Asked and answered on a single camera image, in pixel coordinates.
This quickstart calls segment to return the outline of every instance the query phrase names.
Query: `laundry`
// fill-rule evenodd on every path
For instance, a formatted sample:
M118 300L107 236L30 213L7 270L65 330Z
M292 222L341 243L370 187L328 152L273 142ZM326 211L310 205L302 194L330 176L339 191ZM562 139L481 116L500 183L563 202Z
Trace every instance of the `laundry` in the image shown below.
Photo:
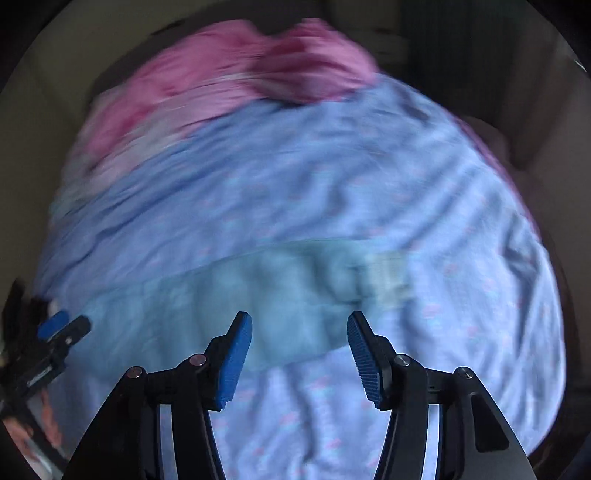
M261 98L338 100L375 83L377 71L364 49L318 19L279 38L245 20L204 28L97 99L64 168L53 219L213 118Z

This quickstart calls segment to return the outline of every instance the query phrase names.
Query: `wall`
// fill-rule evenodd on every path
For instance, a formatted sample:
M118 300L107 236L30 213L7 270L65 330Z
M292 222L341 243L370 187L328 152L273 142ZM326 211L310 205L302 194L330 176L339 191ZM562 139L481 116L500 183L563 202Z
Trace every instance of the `wall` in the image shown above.
M0 297L16 276L31 280L47 208L76 129L21 61L0 95Z
M533 7L525 19L495 126L511 143L511 162L523 168L537 155L580 76L575 55Z
M113 61L150 33L216 0L74 0L28 55L66 113L81 124L87 91Z
M591 376L591 80L580 69L556 125L528 168L540 183L573 295L583 370Z

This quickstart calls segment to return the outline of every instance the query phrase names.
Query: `pink polka dots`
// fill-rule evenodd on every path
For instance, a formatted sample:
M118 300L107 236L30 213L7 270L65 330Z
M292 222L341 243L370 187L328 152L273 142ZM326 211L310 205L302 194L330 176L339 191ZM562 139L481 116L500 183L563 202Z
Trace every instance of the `pink polka dots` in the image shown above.
M466 334L468 335L468 338L475 338L478 335L478 332L480 331L480 329L473 325L471 327L468 327Z
M224 218L224 223L236 223L236 221L238 221L238 217L236 215L234 215L233 213L228 215L227 217Z
M310 384L311 390L324 390L329 385L329 377L324 376L314 380Z
M457 264L455 263L448 263L445 267L443 267L443 274L446 277L451 277L457 272Z
M228 427L228 421L224 419L214 419L212 420L212 427L215 430L222 430Z
M326 444L326 448L329 450L336 450L340 447L341 443L343 442L341 442L340 438L335 438Z
M249 388L247 390L241 390L236 392L236 400L238 401L242 401L242 402L246 402L246 401L250 401L254 398L256 392L255 390Z
M363 178L363 177L357 177L353 180L351 180L351 185L355 185L356 187L361 187L363 185L367 185L367 179Z
M395 192L392 194L392 198L398 203L407 203L410 200L410 195L403 192Z
M257 196L262 196L268 193L268 189L267 186L263 183L255 183L252 186L252 191L255 193L255 195Z
M485 292L491 292L496 289L496 281L493 278L487 278L483 282L482 288L484 288Z
M298 415L298 413L296 411L291 411L281 417L280 424L284 426L293 425L294 423L297 423L299 419L300 416Z
M273 229L271 227L262 227L258 229L257 237L262 240L269 240L273 236Z
M425 176L425 170L423 168L419 168L419 167L411 167L410 174L413 177L422 179Z
M408 247L408 249L411 252L418 252L422 246L423 245L420 240L413 240L412 243L410 244L410 246Z
M314 169L312 170L312 172L313 172L314 174L320 174L320 175L322 175L322 174L324 174L324 173L327 173L327 172L328 172L328 170L329 170L329 169L328 169L328 167L327 167L326 165L316 165L316 166L314 167Z
M423 318L431 320L441 313L441 305L438 303L428 303L423 307Z
M365 464L367 468L375 470L379 464L379 455L372 456Z
M383 236L383 235L384 235L384 229L383 229L383 227L380 227L380 226L378 226L378 227L375 227L375 228L371 228L371 229L368 231L368 233L367 233L367 234L368 234L368 236L370 236L370 237L375 237L375 236Z

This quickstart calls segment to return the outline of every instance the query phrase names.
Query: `light blue blanket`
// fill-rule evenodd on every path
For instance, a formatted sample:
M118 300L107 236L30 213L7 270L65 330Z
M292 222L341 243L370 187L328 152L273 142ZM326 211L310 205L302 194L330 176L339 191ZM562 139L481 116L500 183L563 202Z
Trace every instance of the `light blue blanket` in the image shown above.
M387 77L341 102L262 100L212 121L57 225L37 292L76 314L105 292L308 239L371 240L374 254L405 252L411 296L370 318L375 331L425 367L473 368L525 450L537 446L564 388L547 253L455 120ZM377 295L387 303L388 292L386 281ZM151 318L164 311L151 308ZM108 309L94 314L83 342L92 344L107 317ZM130 322L142 326L139 316ZM104 330L94 355L78 344L51 387L70 447L113 386L97 372L120 331ZM154 345L154 354L162 349L174 345ZM387 422L365 399L347 347L244 373L235 399L213 416L233 480L371 479ZM425 478L436 444L433 417ZM172 468L170 448L165 442Z
M93 329L76 355L117 382L130 365L158 371L203 352L246 311L253 333L243 371L308 360L347 344L352 311L376 319L405 299L403 259L372 250L369 241L289 242L108 290L83 310Z

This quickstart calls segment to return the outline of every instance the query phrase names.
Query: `teal fabric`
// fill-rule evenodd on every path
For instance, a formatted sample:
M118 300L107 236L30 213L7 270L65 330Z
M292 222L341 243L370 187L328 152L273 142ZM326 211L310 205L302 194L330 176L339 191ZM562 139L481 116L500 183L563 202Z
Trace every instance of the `teal fabric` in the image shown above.
M109 380L130 365L171 368L203 352L245 310L253 319L246 371L321 355L346 344L353 310L375 319L378 303L391 308L396 300L391 279L401 265L370 252L368 241L292 242L103 292L84 308L92 331L75 354ZM387 288L376 291L373 284L392 269Z

